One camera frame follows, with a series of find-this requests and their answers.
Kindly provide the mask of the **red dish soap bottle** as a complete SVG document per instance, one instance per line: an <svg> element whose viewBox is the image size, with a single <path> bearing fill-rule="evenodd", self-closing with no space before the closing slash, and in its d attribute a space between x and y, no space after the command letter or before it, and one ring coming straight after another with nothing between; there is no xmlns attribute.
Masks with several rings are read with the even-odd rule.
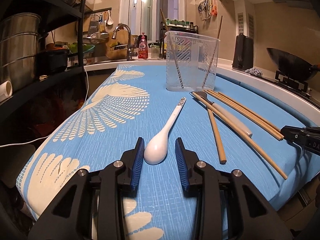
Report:
<svg viewBox="0 0 320 240"><path fill-rule="evenodd" d="M142 33L142 36L138 45L138 58L145 59L145 60L148 59L148 43L144 33Z"/></svg>

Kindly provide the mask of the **fork with white handle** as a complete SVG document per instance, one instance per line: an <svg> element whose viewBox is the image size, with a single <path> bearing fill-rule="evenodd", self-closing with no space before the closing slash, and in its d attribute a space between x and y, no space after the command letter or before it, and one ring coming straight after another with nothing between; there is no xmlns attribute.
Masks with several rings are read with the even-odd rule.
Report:
<svg viewBox="0 0 320 240"><path fill-rule="evenodd" d="M223 107L219 106L217 103L214 103L212 101L209 101L207 98L207 94L205 92L190 92L190 95L195 97L193 94L197 94L202 99L204 99L207 103L211 104L214 108L216 108L218 111L220 111L223 115L225 115L229 120L231 120L238 128L240 128L243 132L246 133L247 136L250 138L252 137L251 130L242 123L237 117L235 117L233 114L229 113L229 111L225 110Z"/></svg>

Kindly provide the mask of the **stainless steel stock pot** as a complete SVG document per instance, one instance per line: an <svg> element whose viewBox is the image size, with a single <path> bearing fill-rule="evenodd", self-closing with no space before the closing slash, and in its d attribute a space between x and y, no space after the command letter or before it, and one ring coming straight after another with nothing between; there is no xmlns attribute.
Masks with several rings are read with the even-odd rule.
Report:
<svg viewBox="0 0 320 240"><path fill-rule="evenodd" d="M10 81L13 91L34 80L40 20L39 15L25 12L5 19L1 25L1 83Z"/></svg>

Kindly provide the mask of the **bamboo chopstick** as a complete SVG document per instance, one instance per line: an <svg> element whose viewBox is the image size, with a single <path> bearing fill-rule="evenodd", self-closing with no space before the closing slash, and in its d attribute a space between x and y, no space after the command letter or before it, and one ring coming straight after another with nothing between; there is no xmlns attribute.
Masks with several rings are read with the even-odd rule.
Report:
<svg viewBox="0 0 320 240"><path fill-rule="evenodd" d="M211 126L212 126L213 135L214 135L214 138L215 138L217 153L218 153L218 156L219 156L219 162L220 162L220 164L223 165L223 164L225 164L227 162L227 159L226 159L225 150L223 148L222 140L221 140L221 137L220 137L220 133L219 133L219 130L218 130L218 127L217 127L213 112L208 108L207 108L207 112L208 112L208 116L209 116L210 123L211 123Z"/></svg>
<svg viewBox="0 0 320 240"><path fill-rule="evenodd" d="M234 99L230 98L229 96L226 96L225 94L218 92L218 94L220 96L223 96L225 99L230 100L231 102L237 104L238 106L242 107L243 109L245 109L246 111L248 111L249 113L253 114L254 116L256 116L258 119L260 119L261 121L263 121L264 123L268 124L270 127L272 127L274 130L276 130L277 132L280 133L280 129L272 124L271 122L269 122L268 120L266 120L265 118L263 118L262 116L260 116L259 114L255 113L254 111L252 111L251 109L247 108L246 106L244 106L243 104L235 101Z"/></svg>
<svg viewBox="0 0 320 240"><path fill-rule="evenodd" d="M207 72L205 74L205 77L204 77L204 81L203 81L203 84L202 84L202 88L204 88L204 85L206 84L206 81L207 81L207 77L209 75L209 72L210 72L210 69L211 69L211 66L212 66L212 62L214 60L214 56L215 56L215 52L216 52L216 49L217 49L217 45L219 44L219 37L220 37L220 33L221 33L221 27L222 27L222 22L223 22L223 15L221 15L221 19L220 19L220 23L219 23L219 28L218 28L218 32L217 32L217 41L215 42L215 47L214 47L214 50L213 50L213 54L212 54L212 57L210 59L210 63L208 64L208 69L207 69Z"/></svg>
<svg viewBox="0 0 320 240"><path fill-rule="evenodd" d="M258 125L262 129L267 131L270 135L275 137L277 140L281 141L281 140L284 139L284 136L281 133L277 132L272 127L270 127L268 124L264 123L263 121L261 121L256 116L254 116L253 114L249 113L248 111L246 111L242 107L238 106L237 104L231 102L228 99L225 99L223 96L220 96L217 92L215 92L213 90L210 90L210 89L204 89L203 91L206 92L207 94L213 96L214 98L218 99L219 101L223 102L225 105L227 105L227 106L231 107L232 109L236 110L237 112L239 112L240 114L242 114L243 116L245 116L246 118L248 118L249 120L254 122L256 125Z"/></svg>
<svg viewBox="0 0 320 240"><path fill-rule="evenodd" d="M285 180L287 180L287 175L285 172L270 158L268 154L249 136L246 135L239 127L237 127L231 120L217 110L210 103L206 102L204 98L197 95L195 92L191 92L191 95L194 96L197 100L202 102L206 107L208 107L215 115L217 115L223 122L225 122L235 133L237 133L245 142L251 146L257 153L259 153Z"/></svg>

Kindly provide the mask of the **white ceramic spoon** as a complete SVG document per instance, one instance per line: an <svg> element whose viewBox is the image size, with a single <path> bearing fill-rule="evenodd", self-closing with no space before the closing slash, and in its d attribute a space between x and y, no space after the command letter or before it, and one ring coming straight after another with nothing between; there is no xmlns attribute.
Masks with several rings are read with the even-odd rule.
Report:
<svg viewBox="0 0 320 240"><path fill-rule="evenodd" d="M186 98L180 99L164 127L149 141L144 151L144 160L149 165L161 163L167 156L169 132L180 114Z"/></svg>

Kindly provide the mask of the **hanging kitchen tools rack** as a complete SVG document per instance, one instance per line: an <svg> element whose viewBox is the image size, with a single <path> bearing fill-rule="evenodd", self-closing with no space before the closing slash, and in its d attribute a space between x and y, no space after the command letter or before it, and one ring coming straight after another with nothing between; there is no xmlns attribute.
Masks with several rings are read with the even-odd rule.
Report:
<svg viewBox="0 0 320 240"><path fill-rule="evenodd" d="M217 0L202 0L197 9L202 21L210 20L218 15Z"/></svg>

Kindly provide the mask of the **clear plastic utensil holder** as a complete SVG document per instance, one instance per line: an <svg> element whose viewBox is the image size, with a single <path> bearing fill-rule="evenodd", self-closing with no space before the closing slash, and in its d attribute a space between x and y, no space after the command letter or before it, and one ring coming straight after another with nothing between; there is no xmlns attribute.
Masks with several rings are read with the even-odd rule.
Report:
<svg viewBox="0 0 320 240"><path fill-rule="evenodd" d="M176 35L170 31L165 34L167 44L166 89L172 92L214 89L219 44L204 88L202 84L217 39L199 34Z"/></svg>

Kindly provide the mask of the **blue white dish cloth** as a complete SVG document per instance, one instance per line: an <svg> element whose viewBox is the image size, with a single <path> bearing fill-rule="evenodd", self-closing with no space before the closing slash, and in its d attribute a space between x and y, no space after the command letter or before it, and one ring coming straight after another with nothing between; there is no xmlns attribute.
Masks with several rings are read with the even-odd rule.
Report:
<svg viewBox="0 0 320 240"><path fill-rule="evenodd" d="M245 70L245 73L249 75L257 76L257 77L263 76L263 72L255 67Z"/></svg>

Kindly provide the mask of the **blue white patterned table mat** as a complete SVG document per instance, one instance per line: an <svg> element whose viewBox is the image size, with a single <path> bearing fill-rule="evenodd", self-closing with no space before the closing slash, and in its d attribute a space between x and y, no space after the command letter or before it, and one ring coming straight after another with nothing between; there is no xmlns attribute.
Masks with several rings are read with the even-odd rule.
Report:
<svg viewBox="0 0 320 240"><path fill-rule="evenodd" d="M319 174L319 156L278 140L240 116L271 166L223 121L217 120L226 162L220 163L205 105L165 87L165 67L119 65L84 105L36 150L16 179L39 218L75 172L101 170L143 138L136 196L123 200L126 239L191 239L196 199L183 195L175 141L218 170L239 169L275 209Z"/></svg>

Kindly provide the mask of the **wooden cutting board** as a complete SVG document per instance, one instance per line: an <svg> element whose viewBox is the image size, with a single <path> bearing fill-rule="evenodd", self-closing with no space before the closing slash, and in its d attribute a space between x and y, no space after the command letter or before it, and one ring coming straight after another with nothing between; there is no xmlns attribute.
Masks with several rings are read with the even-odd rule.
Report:
<svg viewBox="0 0 320 240"><path fill-rule="evenodd" d="M117 31L115 39L112 38L113 34L114 31L110 33L105 43L106 57L109 60L127 60L128 44L130 41L133 45L133 38L126 29Z"/></svg>

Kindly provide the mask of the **hanging white ladle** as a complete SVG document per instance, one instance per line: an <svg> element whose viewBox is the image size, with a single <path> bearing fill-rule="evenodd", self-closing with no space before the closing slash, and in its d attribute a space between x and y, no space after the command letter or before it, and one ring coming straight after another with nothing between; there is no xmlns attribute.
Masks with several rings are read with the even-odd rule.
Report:
<svg viewBox="0 0 320 240"><path fill-rule="evenodd" d="M114 23L114 21L112 20L112 17L111 17L111 11L108 10L107 11L107 21L106 21L106 26L112 26Z"/></svg>

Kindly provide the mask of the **chrome kitchen faucet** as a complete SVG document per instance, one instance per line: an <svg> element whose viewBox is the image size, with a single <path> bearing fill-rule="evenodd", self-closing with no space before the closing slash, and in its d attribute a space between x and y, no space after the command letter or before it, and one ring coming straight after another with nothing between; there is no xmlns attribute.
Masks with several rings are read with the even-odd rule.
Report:
<svg viewBox="0 0 320 240"><path fill-rule="evenodd" d="M127 24L119 23L116 26L111 39L112 39L112 43L110 45L110 49L111 50L126 49L127 61L132 61L133 57L137 55L134 52L131 29Z"/></svg>

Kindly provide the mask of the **black gas stove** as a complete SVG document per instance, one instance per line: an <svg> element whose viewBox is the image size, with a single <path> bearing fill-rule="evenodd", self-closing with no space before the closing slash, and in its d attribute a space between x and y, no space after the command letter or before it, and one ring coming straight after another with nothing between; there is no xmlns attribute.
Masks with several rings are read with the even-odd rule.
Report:
<svg viewBox="0 0 320 240"><path fill-rule="evenodd" d="M297 94L300 97L319 101L319 92L309 87L306 81L297 81L277 70L272 80L276 85Z"/></svg>

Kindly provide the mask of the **black spice rack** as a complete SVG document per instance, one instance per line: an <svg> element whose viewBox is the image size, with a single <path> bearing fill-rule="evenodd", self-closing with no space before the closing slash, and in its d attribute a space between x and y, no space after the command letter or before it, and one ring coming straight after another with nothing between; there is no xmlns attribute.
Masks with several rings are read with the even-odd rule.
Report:
<svg viewBox="0 0 320 240"><path fill-rule="evenodd" d="M199 33L198 25L187 25L187 23L191 24L190 22L185 22L185 25L168 24L167 29L173 34L182 35L182 36L188 36L191 34ZM160 47L159 57L161 59L165 59L167 55L167 44L165 41L165 37L166 37L165 33L167 32L167 29L165 28L164 22L161 21L160 31L159 31L159 47Z"/></svg>

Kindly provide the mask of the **black knife block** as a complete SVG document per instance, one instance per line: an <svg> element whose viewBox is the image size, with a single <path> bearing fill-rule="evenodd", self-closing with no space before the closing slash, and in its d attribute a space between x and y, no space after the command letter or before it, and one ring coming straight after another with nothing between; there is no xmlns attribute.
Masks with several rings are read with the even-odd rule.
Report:
<svg viewBox="0 0 320 240"><path fill-rule="evenodd" d="M253 68L254 40L243 33L236 36L235 52L232 67L238 70Z"/></svg>

